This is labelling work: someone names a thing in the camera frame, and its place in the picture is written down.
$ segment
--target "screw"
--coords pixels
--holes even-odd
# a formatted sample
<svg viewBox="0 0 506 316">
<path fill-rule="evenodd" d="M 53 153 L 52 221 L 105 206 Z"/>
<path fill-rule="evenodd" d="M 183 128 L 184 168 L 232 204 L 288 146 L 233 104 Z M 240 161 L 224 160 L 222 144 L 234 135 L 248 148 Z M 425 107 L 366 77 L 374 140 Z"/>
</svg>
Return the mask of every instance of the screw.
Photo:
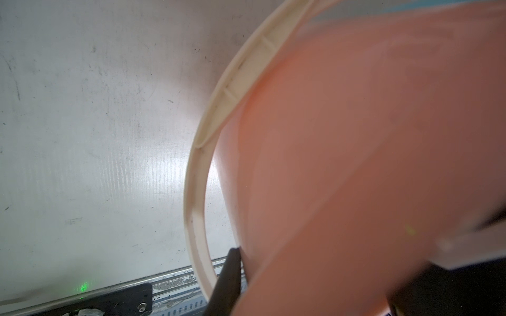
<svg viewBox="0 0 506 316">
<path fill-rule="evenodd" d="M 139 306 L 137 306 L 137 309 L 139 310 L 139 312 L 144 312 L 146 310 L 146 306 L 147 306 L 146 303 L 140 303 Z"/>
</svg>

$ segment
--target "scratch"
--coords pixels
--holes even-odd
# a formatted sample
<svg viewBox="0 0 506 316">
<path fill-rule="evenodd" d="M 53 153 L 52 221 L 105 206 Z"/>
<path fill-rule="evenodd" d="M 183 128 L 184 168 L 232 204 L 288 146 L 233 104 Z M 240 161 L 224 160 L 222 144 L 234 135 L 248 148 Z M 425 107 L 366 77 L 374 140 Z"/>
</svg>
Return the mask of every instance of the scratch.
<svg viewBox="0 0 506 316">
<path fill-rule="evenodd" d="M 156 83 L 156 86 L 155 86 L 155 89 L 153 89 L 153 92 L 149 95 L 148 100 L 153 96 L 153 93 L 155 93 L 157 87 L 158 87 L 158 82 Z"/>
<path fill-rule="evenodd" d="M 81 220 L 82 220 L 82 217 L 67 219 L 65 221 L 65 225 L 73 225 L 76 222 L 81 221 Z"/>
<path fill-rule="evenodd" d="M 7 61 L 7 59 L 5 59 L 5 56 L 4 55 L 1 55 L 2 58 L 4 59 L 5 63 L 7 64 L 7 67 L 9 68 L 9 71 L 11 73 L 11 76 L 12 78 L 14 79 L 14 83 L 16 84 L 16 91 L 18 92 L 18 101 L 21 101 L 21 97 L 19 95 L 19 87 L 18 87 L 18 81 L 14 78 L 14 73 L 12 72 L 12 68 L 11 68 L 11 64 L 9 64 L 9 62 Z"/>
<path fill-rule="evenodd" d="M 18 92 L 18 101 L 21 101 L 21 97 L 19 96 L 18 81 L 17 81 L 17 80 L 14 80 L 14 83 L 16 84 L 16 91 Z"/>
</svg>

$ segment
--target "white plastic rim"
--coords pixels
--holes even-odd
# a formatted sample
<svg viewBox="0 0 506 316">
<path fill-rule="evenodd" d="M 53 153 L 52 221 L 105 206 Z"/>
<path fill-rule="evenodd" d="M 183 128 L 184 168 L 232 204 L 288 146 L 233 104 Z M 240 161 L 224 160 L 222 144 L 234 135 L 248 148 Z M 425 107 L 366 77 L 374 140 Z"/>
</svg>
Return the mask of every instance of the white plastic rim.
<svg viewBox="0 0 506 316">
<path fill-rule="evenodd" d="M 340 1 L 286 0 L 244 43 L 211 94 L 191 147 L 183 205 L 186 247 L 206 300 L 211 297 L 218 278 L 205 235 L 205 188 L 224 122 L 295 31 L 304 22 Z"/>
<path fill-rule="evenodd" d="M 443 251 L 430 261 L 447 270 L 506 258 L 506 220 L 444 242 Z"/>
</svg>

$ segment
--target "green laser dot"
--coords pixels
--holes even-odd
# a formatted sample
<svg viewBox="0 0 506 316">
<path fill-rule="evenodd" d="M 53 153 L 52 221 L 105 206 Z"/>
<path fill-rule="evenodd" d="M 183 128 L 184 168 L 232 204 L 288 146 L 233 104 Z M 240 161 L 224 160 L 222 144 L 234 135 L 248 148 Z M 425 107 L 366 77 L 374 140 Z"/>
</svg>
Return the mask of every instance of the green laser dot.
<svg viewBox="0 0 506 316">
<path fill-rule="evenodd" d="M 85 292 L 86 290 L 88 289 L 88 282 L 84 282 L 83 284 L 81 284 L 81 286 L 79 287 L 79 290 L 81 292 Z"/>
<path fill-rule="evenodd" d="M 404 229 L 406 230 L 408 235 L 410 235 L 410 236 L 416 235 L 416 230 L 414 230 L 414 228 L 411 227 L 410 225 L 405 225 Z"/>
</svg>

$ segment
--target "white wall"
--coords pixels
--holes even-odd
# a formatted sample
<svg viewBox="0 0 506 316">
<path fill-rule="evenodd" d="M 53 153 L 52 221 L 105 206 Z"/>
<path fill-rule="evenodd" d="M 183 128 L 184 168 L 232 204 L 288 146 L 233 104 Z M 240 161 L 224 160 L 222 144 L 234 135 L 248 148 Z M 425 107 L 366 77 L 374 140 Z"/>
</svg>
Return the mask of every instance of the white wall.
<svg viewBox="0 0 506 316">
<path fill-rule="evenodd" d="M 189 148 L 280 1 L 0 2 L 0 312 L 189 265 Z M 234 246 L 212 169 L 212 257 Z"/>
</svg>

